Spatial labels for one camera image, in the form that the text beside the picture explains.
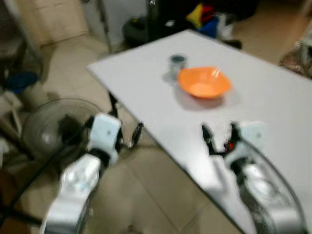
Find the fan stand pole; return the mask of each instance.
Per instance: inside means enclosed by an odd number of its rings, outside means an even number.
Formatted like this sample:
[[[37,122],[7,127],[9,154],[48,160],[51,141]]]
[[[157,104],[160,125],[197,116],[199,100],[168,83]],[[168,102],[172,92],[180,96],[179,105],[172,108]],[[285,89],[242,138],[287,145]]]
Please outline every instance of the fan stand pole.
[[[101,21],[101,23],[103,25],[103,29],[104,29],[104,35],[105,35],[105,39],[106,39],[106,43],[107,43],[107,47],[108,47],[108,53],[112,54],[113,48],[112,48],[112,44],[111,44],[111,39],[109,37],[109,27],[108,27],[108,22],[107,22],[106,11],[105,11],[105,7],[104,7],[104,0],[97,0],[97,5],[99,8],[100,21]]]

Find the white wall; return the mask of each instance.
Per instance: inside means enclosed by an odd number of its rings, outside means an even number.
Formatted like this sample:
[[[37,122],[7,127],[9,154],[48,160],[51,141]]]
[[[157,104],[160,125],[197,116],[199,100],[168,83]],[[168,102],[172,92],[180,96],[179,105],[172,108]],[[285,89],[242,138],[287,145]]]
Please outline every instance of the white wall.
[[[122,26],[131,17],[146,14],[147,0],[102,0],[106,9],[107,21],[112,44],[123,41]],[[104,38],[103,26],[99,22],[96,0],[83,4],[86,22],[95,35]]]

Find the white table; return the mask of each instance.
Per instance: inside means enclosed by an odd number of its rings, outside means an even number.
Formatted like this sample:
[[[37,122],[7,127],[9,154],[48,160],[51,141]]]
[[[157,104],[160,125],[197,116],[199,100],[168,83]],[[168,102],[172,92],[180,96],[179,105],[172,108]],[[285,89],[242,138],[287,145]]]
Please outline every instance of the white table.
[[[221,100],[199,100],[170,82],[168,59],[188,57],[188,67],[216,66],[232,82]],[[89,65],[89,70],[149,134],[246,233],[251,218],[239,201],[232,174],[207,157],[201,124],[219,147],[230,122],[268,125],[266,155],[293,186],[312,231],[312,81],[236,49],[185,31]]]

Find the fan grille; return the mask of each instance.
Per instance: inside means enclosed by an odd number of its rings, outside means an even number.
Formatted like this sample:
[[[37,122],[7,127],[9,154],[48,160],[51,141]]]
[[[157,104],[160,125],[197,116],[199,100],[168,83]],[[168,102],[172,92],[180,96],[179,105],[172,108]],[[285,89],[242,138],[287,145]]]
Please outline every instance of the fan grille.
[[[22,141],[37,160],[45,161],[63,145],[59,123],[66,116],[74,118],[82,126],[90,116],[95,116],[99,112],[101,109],[96,105],[77,98],[62,98],[48,102],[26,118]],[[87,135],[84,134],[78,145],[66,147],[58,159],[78,156],[86,141]]]

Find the red object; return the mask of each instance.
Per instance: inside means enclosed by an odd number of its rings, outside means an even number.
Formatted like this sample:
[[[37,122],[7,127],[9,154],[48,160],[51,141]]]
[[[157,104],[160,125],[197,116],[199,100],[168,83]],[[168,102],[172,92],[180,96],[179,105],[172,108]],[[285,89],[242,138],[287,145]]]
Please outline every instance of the red object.
[[[214,13],[214,9],[210,5],[203,3],[203,12],[200,20],[202,24],[205,25],[208,23],[214,16]]]
[[[229,149],[230,150],[234,149],[234,144],[232,142],[229,143]]]

